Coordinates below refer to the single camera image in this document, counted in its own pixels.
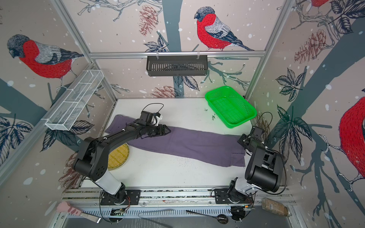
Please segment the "purple trousers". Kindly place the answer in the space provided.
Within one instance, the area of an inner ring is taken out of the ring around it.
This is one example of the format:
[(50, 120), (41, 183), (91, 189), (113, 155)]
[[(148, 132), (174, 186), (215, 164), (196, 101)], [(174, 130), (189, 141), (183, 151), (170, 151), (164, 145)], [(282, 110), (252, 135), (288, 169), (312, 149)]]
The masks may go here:
[(245, 150), (237, 135), (168, 127), (171, 133), (154, 138), (138, 138), (127, 144), (135, 148), (179, 157), (191, 158), (220, 167), (244, 167)]

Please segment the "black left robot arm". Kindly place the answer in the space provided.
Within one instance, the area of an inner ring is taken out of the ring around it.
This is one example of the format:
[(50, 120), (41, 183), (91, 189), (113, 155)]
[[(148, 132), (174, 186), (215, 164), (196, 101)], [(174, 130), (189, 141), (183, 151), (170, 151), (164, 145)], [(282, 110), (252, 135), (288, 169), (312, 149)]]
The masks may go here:
[(171, 132), (165, 124), (143, 126), (131, 123), (117, 133), (100, 138), (89, 137), (82, 143), (72, 169), (99, 186), (113, 204), (121, 205), (127, 199), (127, 192), (125, 185), (108, 169), (109, 155), (118, 147), (142, 136), (152, 138)]

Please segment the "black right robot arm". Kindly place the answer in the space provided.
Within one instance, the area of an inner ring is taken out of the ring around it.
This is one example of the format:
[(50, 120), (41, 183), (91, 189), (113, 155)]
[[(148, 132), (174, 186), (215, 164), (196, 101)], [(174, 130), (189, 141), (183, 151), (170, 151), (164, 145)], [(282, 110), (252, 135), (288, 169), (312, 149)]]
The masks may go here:
[(284, 172), (284, 157), (270, 150), (259, 137), (243, 134), (238, 143), (250, 156), (244, 178), (231, 181), (227, 191), (232, 203), (240, 203), (260, 190), (269, 194), (278, 194)]

